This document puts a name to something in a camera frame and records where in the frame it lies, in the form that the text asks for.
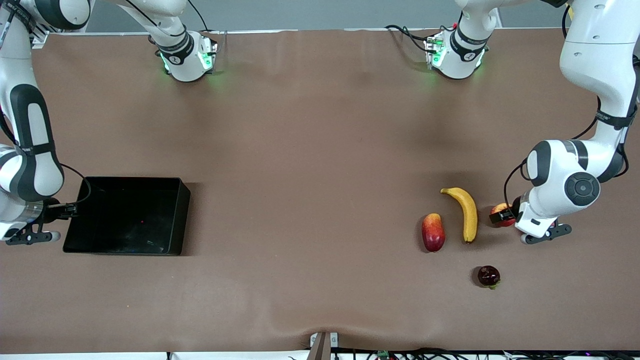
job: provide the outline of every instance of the gray wall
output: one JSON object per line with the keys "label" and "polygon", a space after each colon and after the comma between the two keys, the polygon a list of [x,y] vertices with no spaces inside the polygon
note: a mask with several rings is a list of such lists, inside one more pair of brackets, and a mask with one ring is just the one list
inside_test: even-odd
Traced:
{"label": "gray wall", "polygon": [[[437,28],[458,19],[453,0],[192,0],[213,30]],[[504,27],[559,27],[563,9],[538,0],[500,9]],[[180,16],[189,29],[202,22],[188,6]],[[87,32],[144,31],[118,6],[96,0]]]}

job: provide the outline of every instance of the yellow banana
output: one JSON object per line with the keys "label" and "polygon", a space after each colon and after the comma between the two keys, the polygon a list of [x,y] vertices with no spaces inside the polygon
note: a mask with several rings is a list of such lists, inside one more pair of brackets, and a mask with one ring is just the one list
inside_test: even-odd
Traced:
{"label": "yellow banana", "polygon": [[442,189],[440,193],[450,195],[462,206],[462,213],[465,216],[465,226],[462,232],[465,243],[472,243],[476,239],[478,228],[478,212],[476,202],[471,195],[461,188]]}

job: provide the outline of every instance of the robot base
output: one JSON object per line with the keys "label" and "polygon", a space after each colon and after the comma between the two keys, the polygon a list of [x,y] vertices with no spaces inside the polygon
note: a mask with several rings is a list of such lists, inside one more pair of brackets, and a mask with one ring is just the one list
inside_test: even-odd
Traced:
{"label": "robot base", "polygon": [[188,31],[195,42],[195,50],[184,59],[184,63],[176,65],[160,55],[167,74],[176,80],[190,82],[200,79],[204,74],[212,74],[218,52],[218,43],[196,31]]}
{"label": "robot base", "polygon": [[426,53],[427,65],[430,70],[435,68],[448,78],[468,78],[482,63],[486,50],[482,50],[472,61],[462,61],[449,45],[453,34],[453,31],[441,31],[425,40],[424,48],[435,52],[435,54]]}

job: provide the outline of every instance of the black plastic tray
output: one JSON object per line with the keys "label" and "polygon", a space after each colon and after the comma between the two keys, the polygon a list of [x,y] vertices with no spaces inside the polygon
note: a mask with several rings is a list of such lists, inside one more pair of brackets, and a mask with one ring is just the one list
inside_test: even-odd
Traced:
{"label": "black plastic tray", "polygon": [[[87,177],[64,252],[180,255],[191,192],[176,177]],[[78,199],[88,193],[83,182]]]}

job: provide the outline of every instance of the black bin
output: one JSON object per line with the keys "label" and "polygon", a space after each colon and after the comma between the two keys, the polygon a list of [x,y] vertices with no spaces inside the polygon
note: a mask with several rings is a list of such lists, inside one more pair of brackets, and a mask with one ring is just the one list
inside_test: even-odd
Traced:
{"label": "black bin", "polygon": [[[191,192],[177,177],[87,177],[64,252],[180,255]],[[78,199],[88,193],[85,182]]]}

